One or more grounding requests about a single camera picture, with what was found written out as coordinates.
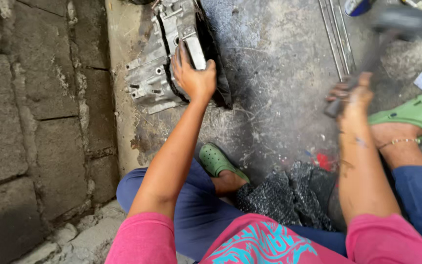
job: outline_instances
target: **speckled cloth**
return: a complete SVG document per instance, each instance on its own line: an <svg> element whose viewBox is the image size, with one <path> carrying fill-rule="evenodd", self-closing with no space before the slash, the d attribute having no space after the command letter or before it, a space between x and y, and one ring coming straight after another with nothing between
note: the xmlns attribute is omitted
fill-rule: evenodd
<svg viewBox="0 0 422 264"><path fill-rule="evenodd" d="M236 194L235 206L283 225L335 231L326 214L334 184L331 172L296 161L289 172L275 169L258 187L245 184Z"/></svg>

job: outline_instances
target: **forearm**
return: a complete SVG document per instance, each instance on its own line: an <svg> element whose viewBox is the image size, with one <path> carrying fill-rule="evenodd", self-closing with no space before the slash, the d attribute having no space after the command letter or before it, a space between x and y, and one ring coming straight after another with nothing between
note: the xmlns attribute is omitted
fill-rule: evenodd
<svg viewBox="0 0 422 264"><path fill-rule="evenodd" d="M340 134L339 197L348 224L361 214L388 216L400 209L385 176L364 110L343 118Z"/></svg>
<svg viewBox="0 0 422 264"><path fill-rule="evenodd" d="M192 101L149 165L128 216L155 211L173 219L175 203L190 170L207 101Z"/></svg>

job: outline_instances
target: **concrete block wall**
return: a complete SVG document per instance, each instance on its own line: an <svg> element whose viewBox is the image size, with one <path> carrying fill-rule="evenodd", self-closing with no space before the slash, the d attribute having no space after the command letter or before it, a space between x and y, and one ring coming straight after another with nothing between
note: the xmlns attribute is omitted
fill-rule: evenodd
<svg viewBox="0 0 422 264"><path fill-rule="evenodd" d="M0 0L0 263L115 196L103 0Z"/></svg>

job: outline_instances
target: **blue container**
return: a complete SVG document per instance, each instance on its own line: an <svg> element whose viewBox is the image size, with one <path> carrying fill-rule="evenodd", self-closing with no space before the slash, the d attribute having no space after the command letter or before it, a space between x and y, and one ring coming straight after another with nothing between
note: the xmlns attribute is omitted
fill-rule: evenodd
<svg viewBox="0 0 422 264"><path fill-rule="evenodd" d="M345 3L345 13L348 16L358 16L366 13L376 0L348 0Z"/></svg>

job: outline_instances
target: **hammer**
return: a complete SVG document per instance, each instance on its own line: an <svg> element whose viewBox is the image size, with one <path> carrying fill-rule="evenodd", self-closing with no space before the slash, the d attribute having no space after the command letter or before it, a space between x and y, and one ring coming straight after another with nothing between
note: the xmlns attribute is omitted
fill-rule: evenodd
<svg viewBox="0 0 422 264"><path fill-rule="evenodd" d="M364 71L372 71L380 57L387 49L387 45L394 39L413 40L416 33L422 30L422 11L400 5L390 5L372 23L372 29L383 33L384 37L372 51L367 52L364 60L348 81L347 92L358 86L359 77ZM336 118L343 111L343 103L337 98L332 101L324 113Z"/></svg>

